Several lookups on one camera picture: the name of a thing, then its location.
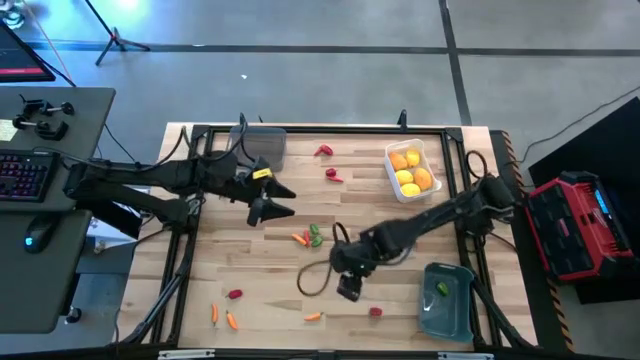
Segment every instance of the teal tray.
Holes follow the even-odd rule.
[[[470,343],[469,301],[473,274],[468,269],[448,264],[431,263],[424,268],[424,280],[418,302],[418,326],[433,337]],[[449,294],[436,289],[446,284]]]

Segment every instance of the wooden table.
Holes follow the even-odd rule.
[[[178,139],[183,125],[167,125],[160,157]],[[486,127],[462,127],[466,150],[478,150],[487,159],[489,171],[497,173],[489,131]],[[393,195],[383,165],[384,148],[392,142],[421,138],[436,178],[443,188],[428,199],[401,204]],[[333,157],[314,157],[320,144],[329,144]],[[224,149],[226,134],[216,134],[214,149]],[[462,189],[456,149],[451,143],[458,190]],[[187,154],[183,144],[174,158]],[[335,167],[343,184],[324,178],[325,169]],[[472,168],[481,173],[478,164]],[[296,199],[277,199],[295,209],[293,217],[276,219],[255,228],[246,225],[246,204],[230,204],[208,195],[202,208],[185,305],[180,347],[358,349],[358,350],[470,350],[459,344],[431,338],[418,330],[418,290],[425,265],[431,262],[459,264],[453,225],[445,225],[422,237],[409,256],[396,267],[381,267],[365,280],[360,301],[345,300],[335,291],[338,276],[332,274],[326,291],[308,298],[296,288],[298,269],[315,260],[328,258],[331,224],[343,223],[351,237],[360,230],[392,217],[409,217],[449,198],[440,140],[433,135],[353,135],[289,134],[284,169],[277,178],[297,193]],[[163,189],[153,195],[170,198]],[[327,242],[318,249],[305,249],[291,239],[309,224],[318,224]],[[159,228],[148,225],[141,236]],[[511,229],[496,222],[495,232],[513,240]],[[130,333],[158,296],[164,269],[169,233],[159,235],[136,251],[127,283],[118,324],[121,333]],[[525,339],[536,343],[517,254],[491,237],[485,246],[494,297],[512,324]],[[318,266],[302,278],[308,291],[317,289],[326,268]],[[244,296],[229,300],[229,290],[242,289]],[[211,324],[211,304],[222,313],[216,327]],[[384,310],[371,320],[370,306]],[[232,312],[240,330],[226,323],[225,311]],[[324,312],[319,322],[305,322],[310,313]],[[478,299],[478,312],[485,340],[490,341],[486,310]],[[164,334],[170,327],[173,308],[169,305]]]

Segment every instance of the carrot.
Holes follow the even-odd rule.
[[[324,313],[315,313],[315,314],[311,314],[309,316],[305,316],[304,317],[304,321],[318,321],[322,318],[322,314]]]
[[[307,242],[306,242],[306,241],[304,241],[304,239],[302,238],[302,236],[300,236],[300,235],[298,235],[298,234],[291,234],[291,237],[292,237],[295,241],[299,242],[300,244],[302,244],[302,245],[304,245],[304,246],[307,246]]]
[[[233,330],[238,330],[238,323],[236,323],[236,318],[234,318],[229,311],[227,311],[227,322],[229,322],[229,326],[231,326]]]
[[[213,326],[216,326],[218,322],[218,306],[216,304],[211,304],[211,322]]]

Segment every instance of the illuminated keyboard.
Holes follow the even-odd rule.
[[[0,201],[42,202],[59,154],[0,150]]]

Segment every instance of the clear plastic container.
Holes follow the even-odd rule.
[[[407,170],[409,170],[409,172],[411,172],[411,174],[413,175],[415,170],[421,167],[429,172],[429,174],[431,175],[431,180],[433,180],[432,181],[433,185],[431,186],[431,189],[425,190],[416,196],[405,196],[402,193],[402,190],[400,190],[400,183],[396,178],[396,172],[395,170],[393,170],[393,165],[391,165],[391,160],[389,159],[390,153],[395,152],[404,156],[407,150],[418,150],[418,152],[420,153],[420,163],[417,166],[408,168]],[[385,157],[384,157],[384,167],[387,169],[387,175],[389,175],[389,180],[391,180],[391,186],[393,187],[393,192],[396,194],[396,198],[401,203],[408,203],[411,201],[422,199],[425,196],[428,196],[429,194],[432,194],[442,188],[442,182],[440,182],[440,180],[436,179],[436,177],[433,176],[433,171],[431,171],[431,167],[429,166],[427,157],[424,154],[424,142],[422,142],[422,140],[420,139],[411,139],[411,140],[406,140],[399,143],[393,143],[391,145],[388,145],[385,152]]]

